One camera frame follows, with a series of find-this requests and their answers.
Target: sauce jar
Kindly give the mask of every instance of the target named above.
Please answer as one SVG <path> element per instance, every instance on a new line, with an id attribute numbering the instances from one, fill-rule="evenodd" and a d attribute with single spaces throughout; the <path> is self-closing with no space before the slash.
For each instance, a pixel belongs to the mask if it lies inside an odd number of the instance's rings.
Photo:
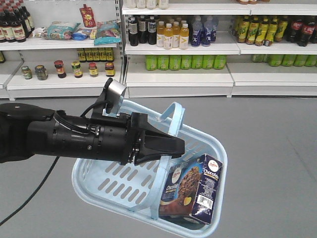
<path id="1" fill-rule="evenodd" d="M 74 61 L 71 63 L 71 67 L 73 68 L 75 78 L 81 78 L 83 76 L 83 71 L 81 71 L 79 61 Z"/>
<path id="2" fill-rule="evenodd" d="M 21 72 L 22 72 L 22 75 L 25 77 L 25 79 L 32 78 L 32 71 L 30 70 L 29 66 L 21 67 Z"/>
<path id="3" fill-rule="evenodd" d="M 89 63 L 89 75 L 91 77 L 98 76 L 98 69 L 97 69 L 96 63 Z"/>
<path id="4" fill-rule="evenodd" d="M 64 63 L 61 60 L 56 60 L 54 62 L 55 68 L 57 70 L 57 75 L 59 78 L 65 78 L 66 77 L 66 72 L 64 69 Z"/>
<path id="5" fill-rule="evenodd" d="M 44 65 L 35 66 L 35 73 L 38 80 L 46 80 L 48 78 L 48 73 Z"/>
<path id="6" fill-rule="evenodd" d="M 114 64 L 112 62 L 105 63 L 105 71 L 107 77 L 113 77 L 115 75 Z"/>

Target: robotic arm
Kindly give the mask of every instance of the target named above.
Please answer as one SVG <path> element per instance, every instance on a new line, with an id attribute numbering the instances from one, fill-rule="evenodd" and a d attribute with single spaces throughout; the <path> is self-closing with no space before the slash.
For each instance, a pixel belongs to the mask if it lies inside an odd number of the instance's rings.
<path id="1" fill-rule="evenodd" d="M 183 140 L 148 123 L 147 114 L 120 113 L 125 87 L 107 81 L 95 104 L 80 117 L 22 103 L 0 105 L 0 163 L 35 154 L 116 161 L 125 165 L 181 157 Z M 93 109 L 91 118 L 85 114 Z"/>

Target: basket handle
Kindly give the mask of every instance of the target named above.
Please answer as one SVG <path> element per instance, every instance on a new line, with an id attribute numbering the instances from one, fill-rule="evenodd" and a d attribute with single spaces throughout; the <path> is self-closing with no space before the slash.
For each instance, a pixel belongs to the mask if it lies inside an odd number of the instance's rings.
<path id="1" fill-rule="evenodd" d="M 179 103 L 172 103 L 165 112 L 158 118 L 159 121 L 165 121 L 167 117 L 173 113 L 172 121 L 169 126 L 168 134 L 177 136 L 179 129 L 183 125 L 185 109 Z M 156 177 L 154 179 L 151 190 L 144 201 L 134 207 L 129 208 L 130 211 L 136 212 L 150 207 L 151 218 L 157 220 L 159 218 L 159 202 L 160 195 L 163 192 L 164 184 L 169 171 L 171 156 L 162 156 L 159 164 Z"/>

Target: gray floor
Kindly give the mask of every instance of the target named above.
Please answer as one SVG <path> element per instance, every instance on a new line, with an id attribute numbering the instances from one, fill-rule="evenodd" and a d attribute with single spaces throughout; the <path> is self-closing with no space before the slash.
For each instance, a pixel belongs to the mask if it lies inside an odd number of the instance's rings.
<path id="1" fill-rule="evenodd" d="M 95 99 L 18 100 L 79 115 Z M 158 112 L 173 101 L 185 124 L 215 136 L 228 154 L 220 224 L 213 238 L 317 237 L 317 99 L 135 99 Z M 0 220 L 47 172 L 52 157 L 0 165 Z M 83 202 L 71 184 L 75 159 L 62 158 L 33 200 L 0 228 L 1 238 L 177 236 Z"/>

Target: barcode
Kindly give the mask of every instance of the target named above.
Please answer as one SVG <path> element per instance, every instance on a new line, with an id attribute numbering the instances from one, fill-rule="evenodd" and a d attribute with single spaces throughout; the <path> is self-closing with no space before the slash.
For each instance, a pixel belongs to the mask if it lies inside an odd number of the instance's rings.
<path id="1" fill-rule="evenodd" d="M 203 205 L 204 207 L 212 208 L 213 201 L 207 197 L 198 195 L 197 203 Z"/>

